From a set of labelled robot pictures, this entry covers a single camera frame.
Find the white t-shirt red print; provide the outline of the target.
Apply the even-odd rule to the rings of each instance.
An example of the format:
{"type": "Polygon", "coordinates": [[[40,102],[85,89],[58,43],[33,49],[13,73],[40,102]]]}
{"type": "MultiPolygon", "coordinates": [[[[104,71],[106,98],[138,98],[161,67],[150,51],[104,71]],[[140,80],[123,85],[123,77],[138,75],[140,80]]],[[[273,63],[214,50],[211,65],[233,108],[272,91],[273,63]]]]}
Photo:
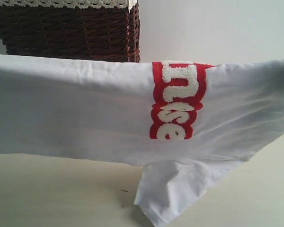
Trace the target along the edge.
{"type": "Polygon", "coordinates": [[[284,60],[0,55],[0,154],[143,166],[134,203],[157,227],[282,135],[284,60]]]}

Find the dark brown wicker basket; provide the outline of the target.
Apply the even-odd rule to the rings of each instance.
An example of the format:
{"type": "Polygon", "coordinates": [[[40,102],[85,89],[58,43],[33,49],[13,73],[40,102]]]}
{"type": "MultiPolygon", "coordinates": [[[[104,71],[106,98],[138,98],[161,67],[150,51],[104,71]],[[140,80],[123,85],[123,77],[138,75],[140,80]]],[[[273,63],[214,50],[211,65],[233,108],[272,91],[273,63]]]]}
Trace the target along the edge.
{"type": "Polygon", "coordinates": [[[112,62],[140,61],[137,1],[0,1],[7,54],[112,62]]]}

